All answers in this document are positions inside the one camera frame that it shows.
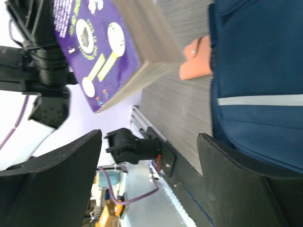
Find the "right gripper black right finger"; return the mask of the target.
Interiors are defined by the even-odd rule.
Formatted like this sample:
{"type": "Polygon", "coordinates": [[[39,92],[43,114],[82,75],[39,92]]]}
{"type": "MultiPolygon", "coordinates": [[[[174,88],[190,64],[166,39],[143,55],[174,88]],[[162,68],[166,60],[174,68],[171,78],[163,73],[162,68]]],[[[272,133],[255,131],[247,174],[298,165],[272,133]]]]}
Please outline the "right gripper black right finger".
{"type": "Polygon", "coordinates": [[[302,226],[301,173],[251,158],[205,133],[196,145],[215,226],[302,226]]]}

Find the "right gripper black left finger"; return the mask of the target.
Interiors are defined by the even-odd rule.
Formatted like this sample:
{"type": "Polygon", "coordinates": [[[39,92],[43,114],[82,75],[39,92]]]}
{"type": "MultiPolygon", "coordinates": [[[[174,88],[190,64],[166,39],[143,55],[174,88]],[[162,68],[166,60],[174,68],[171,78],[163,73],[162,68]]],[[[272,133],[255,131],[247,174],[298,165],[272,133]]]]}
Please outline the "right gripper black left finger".
{"type": "Polygon", "coordinates": [[[0,173],[3,227],[80,227],[102,146],[101,130],[0,173]]]}

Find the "blue student backpack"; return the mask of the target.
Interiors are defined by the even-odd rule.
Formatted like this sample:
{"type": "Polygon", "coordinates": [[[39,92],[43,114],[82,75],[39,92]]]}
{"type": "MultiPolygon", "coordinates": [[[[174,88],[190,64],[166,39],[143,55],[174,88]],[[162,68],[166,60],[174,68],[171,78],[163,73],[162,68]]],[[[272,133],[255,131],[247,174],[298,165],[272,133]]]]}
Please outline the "blue student backpack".
{"type": "Polygon", "coordinates": [[[303,171],[303,3],[215,0],[208,7],[213,137],[303,171]]]}

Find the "purple paperback book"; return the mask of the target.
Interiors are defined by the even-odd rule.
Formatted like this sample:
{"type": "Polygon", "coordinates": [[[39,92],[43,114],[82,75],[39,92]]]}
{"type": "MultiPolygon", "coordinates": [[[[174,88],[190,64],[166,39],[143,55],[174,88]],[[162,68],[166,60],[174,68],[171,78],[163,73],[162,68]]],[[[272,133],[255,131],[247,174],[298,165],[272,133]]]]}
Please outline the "purple paperback book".
{"type": "Polygon", "coordinates": [[[94,113],[184,61],[153,0],[55,0],[54,32],[94,113]]]}

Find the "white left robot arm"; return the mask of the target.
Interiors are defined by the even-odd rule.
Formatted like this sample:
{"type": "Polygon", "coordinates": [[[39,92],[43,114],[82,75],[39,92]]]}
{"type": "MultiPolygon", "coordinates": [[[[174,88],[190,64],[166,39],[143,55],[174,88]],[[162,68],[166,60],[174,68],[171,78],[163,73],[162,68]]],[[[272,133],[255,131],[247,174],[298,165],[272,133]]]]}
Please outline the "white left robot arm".
{"type": "Polygon", "coordinates": [[[0,168],[23,163],[58,129],[69,115],[68,85],[76,79],[56,40],[53,2],[7,0],[5,6],[24,41],[16,48],[0,48],[0,88],[35,95],[32,111],[22,122],[22,106],[16,123],[0,145],[0,168]]]}

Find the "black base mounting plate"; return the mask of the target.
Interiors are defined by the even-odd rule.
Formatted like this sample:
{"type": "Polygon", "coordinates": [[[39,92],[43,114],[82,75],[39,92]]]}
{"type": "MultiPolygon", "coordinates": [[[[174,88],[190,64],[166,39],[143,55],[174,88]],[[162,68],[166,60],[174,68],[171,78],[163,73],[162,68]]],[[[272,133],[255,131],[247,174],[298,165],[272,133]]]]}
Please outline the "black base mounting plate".
{"type": "Polygon", "coordinates": [[[146,139],[157,138],[161,154],[152,164],[160,176],[168,183],[178,201],[197,227],[213,227],[213,217],[206,195],[205,181],[202,175],[172,146],[158,135],[152,127],[139,132],[146,139]]]}

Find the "brown leather wallet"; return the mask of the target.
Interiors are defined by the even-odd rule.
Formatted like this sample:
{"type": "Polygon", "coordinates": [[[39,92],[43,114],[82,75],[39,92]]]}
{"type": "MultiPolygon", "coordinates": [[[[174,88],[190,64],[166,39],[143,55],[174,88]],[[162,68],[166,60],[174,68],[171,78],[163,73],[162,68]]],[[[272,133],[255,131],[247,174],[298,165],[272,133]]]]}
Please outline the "brown leather wallet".
{"type": "Polygon", "coordinates": [[[195,39],[187,45],[183,50],[186,61],[180,65],[179,77],[182,80],[190,80],[212,75],[211,50],[210,35],[195,39]]]}

